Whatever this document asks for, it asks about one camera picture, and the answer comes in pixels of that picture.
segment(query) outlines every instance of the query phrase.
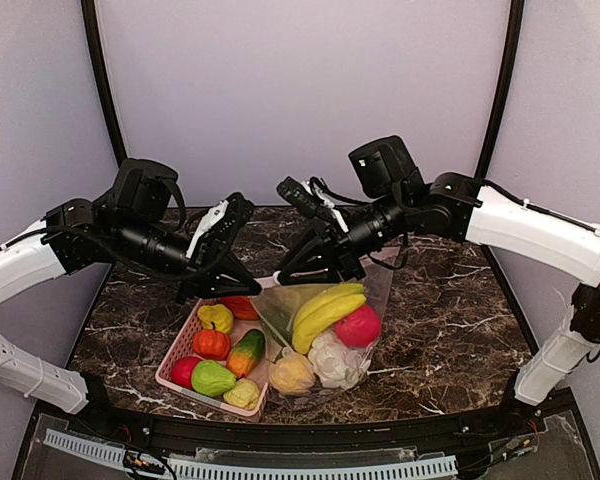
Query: robotic arm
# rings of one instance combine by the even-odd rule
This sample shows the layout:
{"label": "robotic arm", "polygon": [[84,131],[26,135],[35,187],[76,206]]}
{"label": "robotic arm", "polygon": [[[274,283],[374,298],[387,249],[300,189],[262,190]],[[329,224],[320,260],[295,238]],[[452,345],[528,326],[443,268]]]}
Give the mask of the robotic arm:
{"label": "robotic arm", "polygon": [[278,186],[286,201],[312,219],[279,264],[280,283],[362,278],[360,257],[373,260],[372,252],[400,235],[406,244],[409,233],[503,248],[571,274],[581,282],[571,311],[540,352],[516,372],[502,402],[499,428],[524,425],[558,382],[600,348],[600,225],[457,173],[425,184],[399,137],[371,142],[349,158],[365,194],[376,200],[351,207],[344,221],[347,210],[334,212],[335,206],[324,199],[331,192],[323,181],[314,177],[301,184],[288,177]]}
{"label": "robotic arm", "polygon": [[[96,263],[120,261],[163,281],[180,282],[177,299],[257,295],[261,287],[231,252],[253,204],[236,193],[212,208],[187,239],[162,223],[178,175],[149,160],[126,160],[113,187],[94,202],[71,200],[0,247],[0,304],[34,285]],[[0,383],[80,412],[98,380],[55,367],[0,335]]]}

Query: black pole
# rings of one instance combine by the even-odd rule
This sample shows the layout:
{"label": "black pole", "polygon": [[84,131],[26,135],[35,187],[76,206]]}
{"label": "black pole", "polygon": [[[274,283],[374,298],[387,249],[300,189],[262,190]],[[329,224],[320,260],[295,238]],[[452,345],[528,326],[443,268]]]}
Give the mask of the black pole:
{"label": "black pole", "polygon": [[507,103],[507,95],[509,94],[509,86],[511,85],[511,77],[513,75],[513,66],[516,62],[516,52],[518,50],[518,40],[520,39],[520,29],[522,27],[522,11],[524,10],[524,0],[511,0],[511,8],[509,9],[509,24],[507,25],[507,35],[504,42],[504,50],[502,52],[502,63],[500,64],[500,74],[498,76],[498,84],[496,93],[493,98],[491,107],[491,116],[487,125],[487,132],[484,136],[480,159],[474,176],[476,178],[485,178],[491,157],[496,146],[500,124],[502,123],[502,115],[504,107]]}
{"label": "black pole", "polygon": [[91,66],[93,67],[93,76],[96,80],[98,95],[100,96],[100,106],[104,115],[104,121],[109,132],[109,140],[113,147],[113,153],[116,157],[118,166],[127,158],[127,149],[124,146],[120,123],[116,115],[116,108],[111,96],[111,86],[109,85],[109,76],[104,63],[104,54],[102,52],[102,43],[100,42],[100,30],[98,28],[98,16],[94,0],[82,0],[82,19],[84,20],[84,30],[87,35],[87,45],[89,46],[89,55],[91,56]]}

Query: white ventilation grille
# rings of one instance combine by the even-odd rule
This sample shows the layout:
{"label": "white ventilation grille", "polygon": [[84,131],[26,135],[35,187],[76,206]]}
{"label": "white ventilation grille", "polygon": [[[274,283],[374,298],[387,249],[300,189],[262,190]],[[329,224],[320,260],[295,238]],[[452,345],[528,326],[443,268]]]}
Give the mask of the white ventilation grille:
{"label": "white ventilation grille", "polygon": [[[85,460],[122,470],[124,450],[84,440],[67,433],[47,430],[45,445]],[[169,459],[178,480],[425,480],[456,475],[456,457],[442,457],[414,462],[393,463],[350,468],[252,468],[212,465],[188,460]],[[171,475],[144,474],[147,477],[170,479]]]}

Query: red pepper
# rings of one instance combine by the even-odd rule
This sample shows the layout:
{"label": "red pepper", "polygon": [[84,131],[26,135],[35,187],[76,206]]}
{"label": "red pepper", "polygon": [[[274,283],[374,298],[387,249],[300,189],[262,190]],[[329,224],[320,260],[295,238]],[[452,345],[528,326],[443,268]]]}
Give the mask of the red pepper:
{"label": "red pepper", "polygon": [[238,320],[260,320],[260,315],[248,297],[224,297],[220,299],[220,303],[231,310]]}

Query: red apple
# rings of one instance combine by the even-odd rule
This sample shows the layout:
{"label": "red apple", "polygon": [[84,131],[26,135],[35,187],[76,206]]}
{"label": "red apple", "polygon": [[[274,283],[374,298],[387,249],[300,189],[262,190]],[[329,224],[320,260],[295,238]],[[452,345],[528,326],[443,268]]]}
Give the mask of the red apple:
{"label": "red apple", "polygon": [[202,361],[198,357],[182,357],[177,360],[171,369],[171,381],[176,385],[193,390],[191,385],[191,375],[196,365]]}
{"label": "red apple", "polygon": [[351,348],[366,348],[380,336],[382,319],[368,305],[360,307],[336,323],[336,335]]}

